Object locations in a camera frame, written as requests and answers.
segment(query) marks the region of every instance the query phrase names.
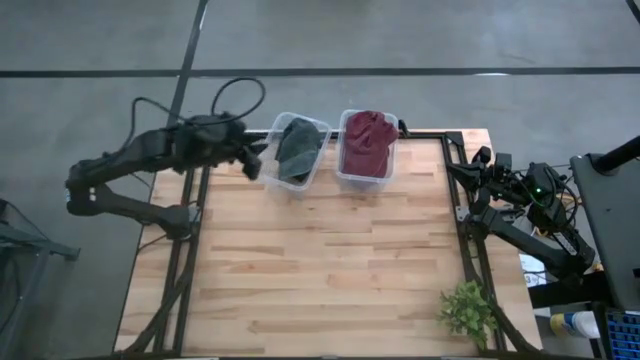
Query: clear plastic bin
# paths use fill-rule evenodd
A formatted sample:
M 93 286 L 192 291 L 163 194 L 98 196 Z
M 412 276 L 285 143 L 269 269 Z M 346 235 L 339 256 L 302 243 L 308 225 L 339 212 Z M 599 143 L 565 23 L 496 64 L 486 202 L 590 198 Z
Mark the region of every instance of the clear plastic bin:
M 366 191 L 381 191 L 382 188 L 386 184 L 388 184 L 393 178 L 393 170 L 395 165 L 395 157 L 396 157 L 396 144 L 398 140 L 394 141 L 391 145 L 389 145 L 389 158 L 387 159 L 387 174 L 383 178 L 370 177 L 370 176 L 360 176 L 360 175 L 352 175 L 345 174 L 342 172 L 342 166 L 344 162 L 344 152 L 343 152 L 343 144 L 344 144 L 344 135 L 347 128 L 347 120 L 353 114 L 357 114 L 359 112 L 363 112 L 367 110 L 345 110 L 340 117 L 340 133 L 338 135 L 338 144 L 336 151 L 338 152 L 338 168 L 336 174 L 342 180 L 342 185 L 346 185 L 358 190 L 366 190 Z M 393 124 L 393 127 L 398 128 L 398 118 L 389 113 L 383 113 L 384 119 Z
M 316 158 L 313 167 L 311 168 L 311 172 L 306 177 L 304 182 L 300 183 L 295 182 L 294 179 L 291 179 L 290 181 L 280 180 L 278 177 L 280 163 L 276 160 L 276 153 L 278 151 L 278 148 L 280 147 L 284 129 L 289 126 L 289 124 L 295 118 L 300 118 L 313 123 L 320 134 L 323 136 L 322 145 L 318 151 L 318 157 Z M 322 157 L 327 150 L 327 144 L 329 143 L 330 138 L 331 126 L 329 126 L 329 124 L 306 117 L 304 115 L 294 114 L 290 112 L 281 113 L 280 115 L 278 115 L 278 117 L 276 117 L 276 121 L 273 123 L 271 131 L 269 131 L 269 134 L 265 139 L 265 142 L 268 145 L 267 148 L 260 154 L 260 160 L 262 160 L 262 168 L 260 169 L 259 181 L 266 185 L 276 185 L 282 187 L 291 191 L 294 195 L 302 195 L 304 191 L 309 188 L 309 185 L 311 184 L 311 181 L 313 180 L 313 177 L 318 170 L 318 166 L 320 165 L 320 161 L 322 161 Z

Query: black pole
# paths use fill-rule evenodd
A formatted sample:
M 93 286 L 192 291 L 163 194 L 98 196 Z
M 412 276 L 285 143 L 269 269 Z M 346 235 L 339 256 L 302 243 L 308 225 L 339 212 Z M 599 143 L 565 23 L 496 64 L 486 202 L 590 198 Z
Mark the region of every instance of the black pole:
M 593 168 L 601 174 L 606 174 L 638 156 L 640 156 L 640 136 L 602 156 L 594 158 L 592 155 Z

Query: artificial plant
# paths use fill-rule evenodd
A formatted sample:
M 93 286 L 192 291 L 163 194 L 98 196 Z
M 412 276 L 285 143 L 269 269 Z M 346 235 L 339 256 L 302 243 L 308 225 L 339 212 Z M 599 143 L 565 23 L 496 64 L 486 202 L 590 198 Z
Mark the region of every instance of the artificial plant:
M 486 328 L 494 330 L 496 319 L 489 304 L 480 294 L 480 285 L 475 281 L 458 284 L 449 296 L 440 294 L 442 308 L 438 320 L 449 328 L 451 334 L 467 335 L 481 349 L 486 348 Z

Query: plastic container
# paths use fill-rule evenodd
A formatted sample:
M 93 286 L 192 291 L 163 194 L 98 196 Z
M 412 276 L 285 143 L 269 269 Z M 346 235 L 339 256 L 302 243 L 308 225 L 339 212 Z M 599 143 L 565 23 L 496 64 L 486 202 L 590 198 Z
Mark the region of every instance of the plastic container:
M 280 163 L 276 160 L 276 152 L 280 147 L 280 142 L 282 141 L 282 136 L 284 133 L 284 129 L 289 126 L 291 121 L 295 118 L 300 118 L 306 121 L 313 123 L 321 135 L 323 135 L 322 145 L 320 150 L 318 151 L 318 157 L 316 158 L 313 167 L 311 168 L 311 172 L 304 180 L 304 182 L 297 183 L 294 179 L 290 181 L 284 181 L 278 178 L 278 169 L 280 167 Z M 306 117 L 304 115 L 294 114 L 290 112 L 283 112 L 276 117 L 276 121 L 273 123 L 273 127 L 269 134 L 267 134 L 267 138 L 265 139 L 267 148 L 260 154 L 260 160 L 262 160 L 262 168 L 260 169 L 260 177 L 259 181 L 265 185 L 275 185 L 281 188 L 284 188 L 290 191 L 293 195 L 300 196 L 304 193 L 304 191 L 309 188 L 311 181 L 313 180 L 316 171 L 318 170 L 318 166 L 320 165 L 320 161 L 322 161 L 322 157 L 324 156 L 325 151 L 327 150 L 327 144 L 329 143 L 329 139 L 331 138 L 331 126 L 329 124 Z
M 598 324 L 592 311 L 555 314 L 551 317 L 551 329 L 558 336 L 600 338 Z
M 347 128 L 347 120 L 353 114 L 357 114 L 359 112 L 366 110 L 345 110 L 340 117 L 340 132 L 338 134 L 338 143 L 336 151 L 338 152 L 338 168 L 336 170 L 336 175 L 342 180 L 341 184 L 346 185 L 348 187 L 352 187 L 358 190 L 366 190 L 366 191 L 381 191 L 386 184 L 388 184 L 393 178 L 393 171 L 395 166 L 395 157 L 396 157 L 396 149 L 398 140 L 394 141 L 391 145 L 389 145 L 389 157 L 387 159 L 387 174 L 383 178 L 378 177 L 370 177 L 370 176 L 360 176 L 360 175 L 352 175 L 345 174 L 342 172 L 342 166 L 344 162 L 344 141 L 345 141 L 345 130 Z M 383 113 L 385 121 L 393 124 L 393 127 L 398 129 L 398 118 L 389 113 Z

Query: dark gray cloth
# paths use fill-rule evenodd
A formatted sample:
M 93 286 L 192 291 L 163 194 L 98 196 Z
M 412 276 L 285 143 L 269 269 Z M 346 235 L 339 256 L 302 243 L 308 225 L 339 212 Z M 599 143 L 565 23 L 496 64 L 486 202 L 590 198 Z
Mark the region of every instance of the dark gray cloth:
M 322 134 L 312 122 L 293 119 L 284 129 L 276 152 L 276 160 L 280 163 L 280 180 L 289 181 L 293 178 L 304 182 L 318 158 L 322 139 Z

